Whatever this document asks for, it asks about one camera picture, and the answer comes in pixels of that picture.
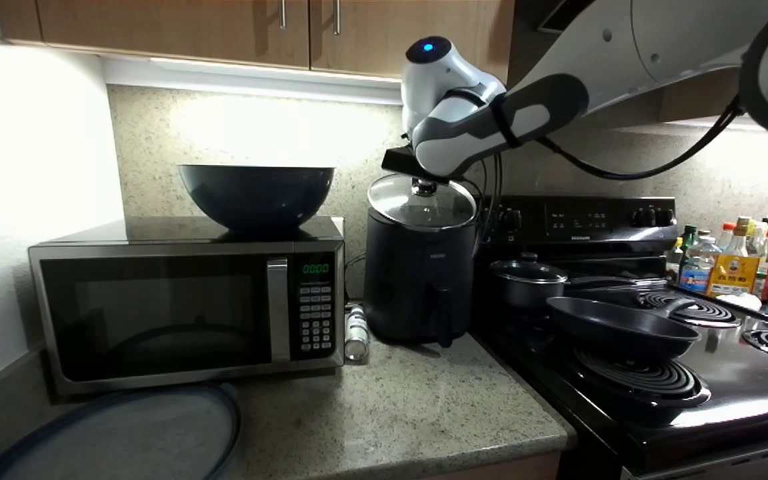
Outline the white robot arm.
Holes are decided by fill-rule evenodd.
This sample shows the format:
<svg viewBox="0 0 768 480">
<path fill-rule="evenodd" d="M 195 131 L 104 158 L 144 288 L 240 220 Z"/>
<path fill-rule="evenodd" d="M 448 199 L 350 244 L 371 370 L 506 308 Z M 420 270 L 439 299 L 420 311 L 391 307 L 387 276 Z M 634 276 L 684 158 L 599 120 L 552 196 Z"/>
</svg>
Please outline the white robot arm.
<svg viewBox="0 0 768 480">
<path fill-rule="evenodd" d="M 451 39 L 420 36 L 399 84 L 408 164 L 444 182 L 491 151 L 720 68 L 738 74 L 740 110 L 768 131 L 768 0 L 592 0 L 515 84 Z"/>
</svg>

